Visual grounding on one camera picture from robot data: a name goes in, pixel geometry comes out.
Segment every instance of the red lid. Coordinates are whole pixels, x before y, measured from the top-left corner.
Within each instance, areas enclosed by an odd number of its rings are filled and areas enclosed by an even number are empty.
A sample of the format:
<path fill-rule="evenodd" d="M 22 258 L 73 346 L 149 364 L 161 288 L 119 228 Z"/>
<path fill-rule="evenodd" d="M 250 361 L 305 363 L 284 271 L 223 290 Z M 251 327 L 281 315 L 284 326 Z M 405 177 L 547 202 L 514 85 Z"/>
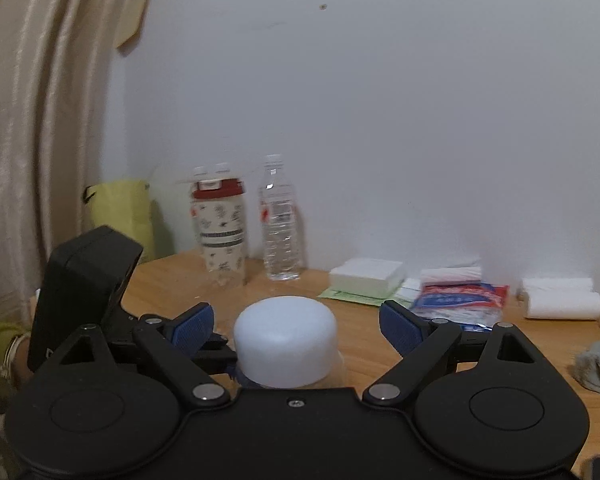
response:
<path fill-rule="evenodd" d="M 242 195 L 243 193 L 242 182 L 237 178 L 208 178 L 196 182 L 193 198 L 208 200 L 210 198 Z"/>

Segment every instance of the blue textured pad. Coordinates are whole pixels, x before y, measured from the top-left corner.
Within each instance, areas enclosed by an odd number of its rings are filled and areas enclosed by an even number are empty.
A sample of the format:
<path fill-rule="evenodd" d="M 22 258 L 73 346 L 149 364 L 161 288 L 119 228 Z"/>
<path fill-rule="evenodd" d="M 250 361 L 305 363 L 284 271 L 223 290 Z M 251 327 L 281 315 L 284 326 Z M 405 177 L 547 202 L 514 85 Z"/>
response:
<path fill-rule="evenodd" d="M 214 321 L 214 310 L 211 305 L 203 307 L 173 329 L 171 344 L 189 359 L 193 359 L 214 331 Z"/>
<path fill-rule="evenodd" d="M 380 306 L 380 332 L 402 357 L 424 340 L 420 327 L 384 303 Z"/>

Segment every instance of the curtain fold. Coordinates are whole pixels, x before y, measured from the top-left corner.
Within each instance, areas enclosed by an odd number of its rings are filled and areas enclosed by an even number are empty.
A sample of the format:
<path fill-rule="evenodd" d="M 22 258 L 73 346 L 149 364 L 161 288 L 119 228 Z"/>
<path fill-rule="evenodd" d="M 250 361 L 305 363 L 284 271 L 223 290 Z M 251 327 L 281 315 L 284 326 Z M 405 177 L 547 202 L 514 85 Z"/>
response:
<path fill-rule="evenodd" d="M 0 319 L 27 320 L 52 248 L 80 233 L 122 4 L 0 0 Z"/>

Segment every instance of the bracelet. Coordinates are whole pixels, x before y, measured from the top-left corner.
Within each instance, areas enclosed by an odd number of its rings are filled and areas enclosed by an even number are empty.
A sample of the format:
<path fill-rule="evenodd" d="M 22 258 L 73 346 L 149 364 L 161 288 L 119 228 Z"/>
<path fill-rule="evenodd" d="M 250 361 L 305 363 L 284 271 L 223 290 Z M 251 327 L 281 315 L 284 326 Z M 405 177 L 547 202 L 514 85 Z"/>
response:
<path fill-rule="evenodd" d="M 0 377 L 6 380 L 11 386 L 15 386 L 12 367 L 13 361 L 16 358 L 16 352 L 18 351 L 20 344 L 30 336 L 30 332 L 14 336 L 7 351 L 4 353 L 4 361 L 0 365 Z"/>

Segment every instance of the empty water bottle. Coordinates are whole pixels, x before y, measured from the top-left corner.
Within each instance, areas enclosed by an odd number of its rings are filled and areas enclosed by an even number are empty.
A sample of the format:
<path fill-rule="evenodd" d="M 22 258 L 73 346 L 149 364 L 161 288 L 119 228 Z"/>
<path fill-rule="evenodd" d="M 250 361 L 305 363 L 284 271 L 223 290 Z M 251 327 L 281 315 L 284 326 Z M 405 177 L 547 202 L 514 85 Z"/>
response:
<path fill-rule="evenodd" d="M 270 280 L 295 279 L 300 274 L 296 194 L 280 155 L 267 155 L 258 194 L 267 276 Z"/>

